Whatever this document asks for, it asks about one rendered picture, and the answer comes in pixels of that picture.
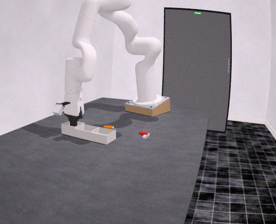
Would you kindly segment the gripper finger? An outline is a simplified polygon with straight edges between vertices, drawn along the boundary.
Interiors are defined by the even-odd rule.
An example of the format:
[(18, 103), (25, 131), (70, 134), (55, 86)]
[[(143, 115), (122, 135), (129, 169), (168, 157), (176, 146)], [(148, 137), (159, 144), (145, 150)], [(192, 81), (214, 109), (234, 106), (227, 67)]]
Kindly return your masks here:
[(65, 113), (64, 113), (64, 115), (68, 117), (68, 120), (70, 121), (70, 126), (72, 126), (73, 116), (71, 116), (71, 115), (66, 115)]
[(73, 116), (73, 122), (72, 122), (72, 126), (73, 127), (76, 127), (77, 126), (77, 121), (79, 120), (79, 119), (82, 119), (83, 118), (83, 116), (82, 116), (82, 112), (81, 112), (81, 107), (80, 107), (80, 113), (79, 113), (79, 116)]

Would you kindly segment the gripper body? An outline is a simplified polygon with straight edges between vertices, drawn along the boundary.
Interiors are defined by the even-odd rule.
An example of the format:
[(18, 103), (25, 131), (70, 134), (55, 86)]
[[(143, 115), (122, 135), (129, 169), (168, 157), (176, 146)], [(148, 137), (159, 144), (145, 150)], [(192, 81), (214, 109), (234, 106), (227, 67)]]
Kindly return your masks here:
[(82, 93), (65, 93), (64, 102), (70, 102), (70, 104), (65, 105), (64, 113), (72, 116), (79, 116), (80, 107), (82, 114), (84, 114), (84, 104)]

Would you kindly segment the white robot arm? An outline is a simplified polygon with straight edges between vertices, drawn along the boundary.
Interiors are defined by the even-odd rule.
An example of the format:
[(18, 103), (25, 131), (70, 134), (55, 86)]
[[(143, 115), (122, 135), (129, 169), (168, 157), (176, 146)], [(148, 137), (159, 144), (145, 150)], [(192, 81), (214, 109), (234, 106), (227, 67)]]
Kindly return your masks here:
[[(97, 54), (90, 43), (97, 13), (115, 23), (125, 37), (125, 48), (132, 55), (145, 55), (144, 60), (135, 65), (138, 96), (133, 103), (141, 106), (155, 105), (162, 101), (156, 95), (154, 63), (162, 50), (161, 42), (153, 37), (137, 37), (138, 26), (125, 10), (131, 0), (84, 0), (76, 22), (72, 45), (80, 49), (82, 58), (67, 58), (65, 62), (65, 92), (79, 93), (82, 82), (92, 80)], [(115, 11), (114, 11), (115, 10)]]

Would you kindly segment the white three-compartment bin rack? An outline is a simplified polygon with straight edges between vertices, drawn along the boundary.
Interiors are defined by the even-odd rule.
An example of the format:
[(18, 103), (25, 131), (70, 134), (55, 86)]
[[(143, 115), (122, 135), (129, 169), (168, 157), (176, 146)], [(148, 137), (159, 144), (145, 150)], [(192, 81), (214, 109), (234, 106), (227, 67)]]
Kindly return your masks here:
[(76, 127), (70, 126), (69, 121), (65, 122), (61, 124), (61, 131), (65, 135), (106, 145), (116, 139), (116, 130), (85, 125), (82, 122), (77, 122)]

